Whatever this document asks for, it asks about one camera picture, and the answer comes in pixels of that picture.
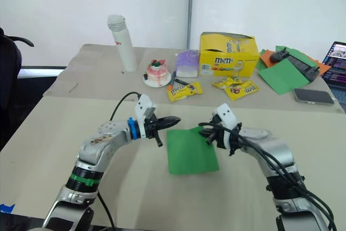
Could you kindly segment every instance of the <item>white wall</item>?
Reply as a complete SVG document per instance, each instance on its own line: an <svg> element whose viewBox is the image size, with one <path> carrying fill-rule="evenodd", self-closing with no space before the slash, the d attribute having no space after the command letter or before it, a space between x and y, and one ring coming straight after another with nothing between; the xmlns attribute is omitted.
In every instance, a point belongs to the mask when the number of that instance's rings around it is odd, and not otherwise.
<svg viewBox="0 0 346 231"><path fill-rule="evenodd" d="M185 48L187 0L0 0L0 27L24 65L67 65L85 43L113 44L109 14L126 18L134 46Z"/></svg>
<svg viewBox="0 0 346 231"><path fill-rule="evenodd" d="M287 45L322 60L346 42L345 0L194 0L191 47L203 31L253 35L259 50Z"/></svg>

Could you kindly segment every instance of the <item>beige table surface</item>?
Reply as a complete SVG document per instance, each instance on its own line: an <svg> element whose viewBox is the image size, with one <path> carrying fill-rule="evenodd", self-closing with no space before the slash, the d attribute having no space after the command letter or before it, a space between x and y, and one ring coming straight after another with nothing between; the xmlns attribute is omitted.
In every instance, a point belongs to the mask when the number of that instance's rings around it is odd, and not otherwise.
<svg viewBox="0 0 346 231"><path fill-rule="evenodd" d="M86 44L69 63L68 67L58 76L57 81L46 91L45 96L85 97L120 100L130 91L139 91L148 94L157 103L171 103L168 99L167 88L151 88L143 83L143 73L153 59L168 61L169 71L175 70L175 53L182 50L136 48L140 60L139 68L135 72L124 72L117 47L110 45ZM192 83L198 80L204 91L203 95L195 95L175 102L183 105L214 105L230 102L234 108L263 108L297 111L320 111L329 113L344 113L338 101L332 106L311 105L298 103L292 93L277 95L266 82L254 72L251 80L259 91L239 100L230 101L225 92L211 84L223 77L200 76L196 78L182 78ZM303 87L332 93L327 84L318 77L312 83Z"/></svg>
<svg viewBox="0 0 346 231"><path fill-rule="evenodd" d="M0 153L0 203L13 213L44 218L66 183L83 140L106 122L115 101L44 97ZM117 119L134 116L124 102ZM157 116L182 118L176 129L207 121L214 107L158 104ZM333 209L338 230L346 230L344 131L341 114L240 109L245 127L269 129L287 141L307 187ZM166 144L165 130L161 138ZM278 212L254 158L216 149L220 171L178 176L168 173L167 150L154 140L121 148L99 189L120 227L147 230L277 230ZM93 224L109 225L98 200Z"/></svg>

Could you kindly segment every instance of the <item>candy wrapper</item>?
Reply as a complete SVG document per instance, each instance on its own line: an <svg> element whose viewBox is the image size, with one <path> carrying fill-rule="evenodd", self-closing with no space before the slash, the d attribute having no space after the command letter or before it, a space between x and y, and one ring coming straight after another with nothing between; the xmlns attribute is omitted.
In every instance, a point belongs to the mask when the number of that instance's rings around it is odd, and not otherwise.
<svg viewBox="0 0 346 231"><path fill-rule="evenodd" d="M171 91L167 91L168 98L171 102L182 100L188 96L192 96L194 94L202 94L203 90L199 82L194 82L192 84L181 86L179 88L173 89Z"/></svg>
<svg viewBox="0 0 346 231"><path fill-rule="evenodd" d="M215 86L216 88L219 88L219 89L225 89L229 86L232 86L235 84L241 84L241 83L243 83L243 81L240 78L227 77L221 81L213 83L212 85Z"/></svg>
<svg viewBox="0 0 346 231"><path fill-rule="evenodd" d="M236 100L256 91L258 91L258 86L256 86L252 81L246 81L240 85L225 88L225 92L231 100Z"/></svg>

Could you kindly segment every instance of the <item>metal pole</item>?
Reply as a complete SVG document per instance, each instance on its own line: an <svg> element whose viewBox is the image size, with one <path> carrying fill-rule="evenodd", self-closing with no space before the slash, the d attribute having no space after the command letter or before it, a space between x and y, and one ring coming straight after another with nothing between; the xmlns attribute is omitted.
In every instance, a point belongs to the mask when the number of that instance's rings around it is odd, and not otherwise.
<svg viewBox="0 0 346 231"><path fill-rule="evenodd" d="M191 16L192 16L192 0L189 0L189 7L188 7L188 38L187 38L187 49L190 49Z"/></svg>

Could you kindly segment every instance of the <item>laptop screen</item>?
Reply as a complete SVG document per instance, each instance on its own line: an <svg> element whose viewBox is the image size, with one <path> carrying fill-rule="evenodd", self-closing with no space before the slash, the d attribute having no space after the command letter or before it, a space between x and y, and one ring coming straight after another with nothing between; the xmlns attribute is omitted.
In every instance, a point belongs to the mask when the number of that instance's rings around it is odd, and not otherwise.
<svg viewBox="0 0 346 231"><path fill-rule="evenodd" d="M323 64L331 66L323 75L323 79L328 84L346 88L346 43L334 42Z"/></svg>

